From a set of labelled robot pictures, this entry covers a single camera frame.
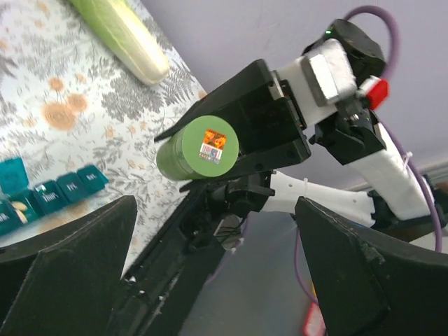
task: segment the floral pattern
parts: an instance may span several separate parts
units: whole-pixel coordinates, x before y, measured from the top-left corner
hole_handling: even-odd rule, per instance
[[[180,185],[156,167],[153,139],[204,91],[140,0],[129,2],[170,61],[160,85],[133,77],[67,0],[0,0],[0,160],[21,156],[30,186],[90,163],[110,181],[96,197],[0,237],[0,245],[134,195],[126,270],[182,200]]]

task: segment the green lid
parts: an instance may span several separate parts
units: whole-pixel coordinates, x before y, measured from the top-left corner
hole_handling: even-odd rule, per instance
[[[238,137],[232,126],[214,115],[199,117],[165,142],[157,167],[174,181],[224,175],[238,158]]]

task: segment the table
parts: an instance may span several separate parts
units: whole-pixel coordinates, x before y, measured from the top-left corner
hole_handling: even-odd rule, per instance
[[[0,237],[0,246],[80,218],[122,195],[139,214],[124,272],[183,199],[155,165],[153,137],[204,92],[139,0],[129,4],[169,58],[160,85],[141,84],[66,0],[0,0],[0,160],[21,156],[30,187],[94,164],[107,188]]]

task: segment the green can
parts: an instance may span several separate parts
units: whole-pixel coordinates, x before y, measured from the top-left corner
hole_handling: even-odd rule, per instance
[[[194,119],[161,145],[157,168],[172,181],[224,175],[235,165],[238,137],[224,119],[205,115]]]

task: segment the purple cable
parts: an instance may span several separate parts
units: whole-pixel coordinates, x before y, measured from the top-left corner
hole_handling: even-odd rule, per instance
[[[374,16],[377,16],[380,18],[384,24],[387,26],[387,29],[390,34],[390,51],[389,51],[389,57],[388,62],[386,65],[386,69],[384,70],[384,73],[381,75],[384,79],[390,79],[392,77],[393,72],[396,70],[399,53],[400,53],[400,35],[398,32],[398,25],[393,16],[385,9],[378,7],[378,6],[360,6],[353,10],[351,10],[349,13],[347,13],[344,16],[344,20],[350,20],[354,16],[358,14],[372,14]],[[388,127],[379,120],[379,122],[383,125],[384,129],[388,132],[393,144],[397,148],[399,154],[401,156],[406,155],[406,150],[403,148],[403,145],[399,142],[397,137],[388,129]],[[438,216],[437,209],[435,208],[434,201],[432,200],[431,194],[429,193],[428,187],[425,184],[423,176],[420,174],[420,171],[418,170],[417,166],[413,163],[413,161],[409,160],[407,163],[409,169],[411,172],[415,175],[415,178],[417,180],[417,183],[419,184],[421,191],[423,192],[423,196],[425,197],[425,201],[428,205],[430,216],[434,224],[434,233],[435,233],[435,251],[441,252],[442,251],[442,226],[440,224],[440,219]],[[309,289],[305,286],[304,281],[302,279],[302,276],[300,275],[300,268],[299,268],[299,262],[298,262],[298,253],[300,250],[301,240],[300,240],[300,233],[297,230],[297,241],[295,244],[295,275],[297,277],[297,280],[299,281],[300,287],[302,287],[302,290],[305,292],[305,294],[311,299],[311,301],[318,304],[317,298],[312,295],[312,293],[309,291]]]
[[[249,227],[249,216],[247,216],[246,222],[245,222],[244,227],[243,227],[243,231],[241,232],[241,236],[243,238],[245,238],[245,236],[247,234],[247,228],[248,227]],[[241,246],[241,244],[242,244],[242,242],[238,241],[236,246],[235,246],[235,248],[238,249]],[[226,255],[224,255],[224,258],[221,260],[218,268],[215,270],[215,272],[211,276],[209,276],[207,278],[207,280],[204,283],[204,286],[207,286],[207,285],[211,284],[218,277],[218,275],[223,270],[224,266],[228,263],[228,260],[229,260],[230,257],[232,257],[232,254],[229,255],[228,253],[226,253]]]

